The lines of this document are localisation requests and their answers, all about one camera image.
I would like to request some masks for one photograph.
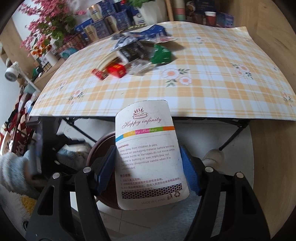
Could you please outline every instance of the white flower pot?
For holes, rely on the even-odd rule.
[[[138,8],[147,25],[168,21],[168,12],[165,0],[145,2]]]
[[[52,51],[47,52],[45,54],[45,58],[48,60],[51,66],[54,66],[59,61]]]

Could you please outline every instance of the candle warning card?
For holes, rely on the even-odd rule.
[[[140,101],[115,118],[118,205],[138,210],[181,201],[189,189],[168,104]]]

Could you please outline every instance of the blue gripper pad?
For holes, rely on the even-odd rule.
[[[187,151],[184,147],[180,147],[182,162],[183,162],[183,170],[185,177],[187,179],[188,185],[192,191],[194,191],[196,194],[198,194],[201,190],[199,185],[199,176],[197,172],[195,171],[190,157],[187,155]]]
[[[111,174],[115,166],[116,147],[111,150],[108,156],[105,156],[106,161],[103,164],[101,171],[97,176],[97,191],[99,195],[106,190]]]

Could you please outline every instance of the green candy wrapper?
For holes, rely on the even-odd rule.
[[[154,44],[154,48],[155,48],[155,53],[150,59],[151,63],[167,64],[172,62],[172,54],[167,48],[159,44]]]

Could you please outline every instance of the red plastic cup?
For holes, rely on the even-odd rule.
[[[216,13],[215,12],[205,12],[205,17],[206,17],[208,26],[212,26],[212,27],[216,26]]]

